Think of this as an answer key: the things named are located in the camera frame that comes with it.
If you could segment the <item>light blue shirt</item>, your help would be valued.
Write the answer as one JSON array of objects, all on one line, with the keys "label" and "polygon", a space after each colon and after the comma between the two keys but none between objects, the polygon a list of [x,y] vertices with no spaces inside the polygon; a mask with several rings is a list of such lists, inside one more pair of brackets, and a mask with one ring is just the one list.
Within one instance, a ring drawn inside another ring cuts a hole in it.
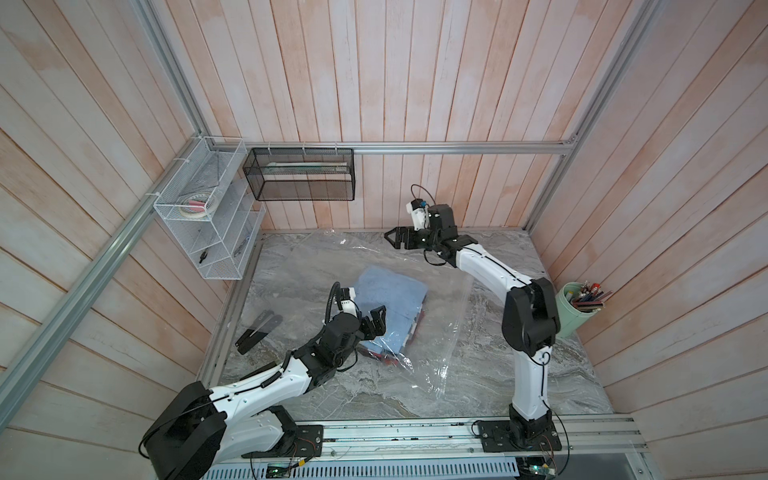
[{"label": "light blue shirt", "polygon": [[405,321],[413,320],[422,311],[428,293],[425,283],[378,266],[366,268],[353,288],[355,302],[364,313],[386,306],[387,330],[398,316]]}]

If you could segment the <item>clear plastic vacuum bag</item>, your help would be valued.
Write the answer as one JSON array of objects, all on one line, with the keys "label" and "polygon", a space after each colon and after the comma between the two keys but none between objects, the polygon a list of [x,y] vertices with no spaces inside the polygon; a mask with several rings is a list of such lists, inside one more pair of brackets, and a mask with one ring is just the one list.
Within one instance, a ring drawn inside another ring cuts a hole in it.
[{"label": "clear plastic vacuum bag", "polygon": [[407,389],[443,396],[453,351],[467,310],[472,279],[427,263],[417,251],[394,250],[352,234],[317,231],[293,244],[282,260],[254,278],[254,311],[271,310],[281,322],[266,337],[283,355],[317,335],[337,313],[327,298],[333,283],[355,291],[363,315],[386,309],[386,332],[363,340],[353,374],[384,382],[384,396]]}]

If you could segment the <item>red black plaid shirt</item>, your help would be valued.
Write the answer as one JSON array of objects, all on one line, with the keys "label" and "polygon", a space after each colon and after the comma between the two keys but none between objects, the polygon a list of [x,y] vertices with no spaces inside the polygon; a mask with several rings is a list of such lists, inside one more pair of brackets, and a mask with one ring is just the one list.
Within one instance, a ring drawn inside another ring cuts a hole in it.
[{"label": "red black plaid shirt", "polygon": [[405,357],[406,347],[414,340],[417,328],[425,316],[420,311],[413,320],[405,321],[398,316],[388,325],[387,333],[374,340],[362,341],[357,350],[370,358],[386,364],[399,364]]}]

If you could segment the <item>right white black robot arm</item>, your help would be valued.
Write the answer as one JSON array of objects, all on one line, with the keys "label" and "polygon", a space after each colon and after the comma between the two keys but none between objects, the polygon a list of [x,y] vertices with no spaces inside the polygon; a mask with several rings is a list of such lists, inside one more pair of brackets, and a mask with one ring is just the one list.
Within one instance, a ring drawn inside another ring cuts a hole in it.
[{"label": "right white black robot arm", "polygon": [[473,237],[458,232],[446,204],[429,205],[421,198],[406,204],[413,225],[385,233],[396,249],[431,251],[480,282],[504,304],[501,333],[513,349],[514,395],[510,420],[480,421],[479,436],[486,452],[562,449],[548,402],[548,371],[561,323],[553,284],[531,278],[487,252]]}]

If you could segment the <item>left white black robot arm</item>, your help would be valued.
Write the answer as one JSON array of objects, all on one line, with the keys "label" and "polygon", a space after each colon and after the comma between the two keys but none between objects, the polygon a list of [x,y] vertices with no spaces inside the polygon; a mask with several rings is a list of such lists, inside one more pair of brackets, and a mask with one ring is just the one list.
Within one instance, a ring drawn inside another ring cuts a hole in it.
[{"label": "left white black robot arm", "polygon": [[362,341],[386,332],[387,309],[363,314],[354,288],[334,283],[320,331],[242,379],[208,388],[184,387],[148,428],[138,453],[160,479],[200,479],[212,466],[250,453],[281,456],[295,451],[298,427],[283,402],[300,397],[346,371]]}]

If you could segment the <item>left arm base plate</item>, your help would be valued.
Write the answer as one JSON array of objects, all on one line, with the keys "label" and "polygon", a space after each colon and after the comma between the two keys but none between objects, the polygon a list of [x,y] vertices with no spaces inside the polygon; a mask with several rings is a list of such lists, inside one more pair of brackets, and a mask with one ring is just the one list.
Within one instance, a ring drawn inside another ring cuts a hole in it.
[{"label": "left arm base plate", "polygon": [[324,427],[321,424],[298,425],[290,428],[270,450],[248,452],[242,458],[314,458],[322,454],[323,438]]}]

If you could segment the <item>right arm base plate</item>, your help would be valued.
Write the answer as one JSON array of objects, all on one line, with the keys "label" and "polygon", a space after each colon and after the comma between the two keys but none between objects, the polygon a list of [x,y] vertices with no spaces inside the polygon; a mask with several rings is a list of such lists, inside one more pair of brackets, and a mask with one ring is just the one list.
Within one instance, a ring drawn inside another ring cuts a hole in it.
[{"label": "right arm base plate", "polygon": [[479,421],[478,436],[486,453],[538,452],[563,449],[551,418]]}]

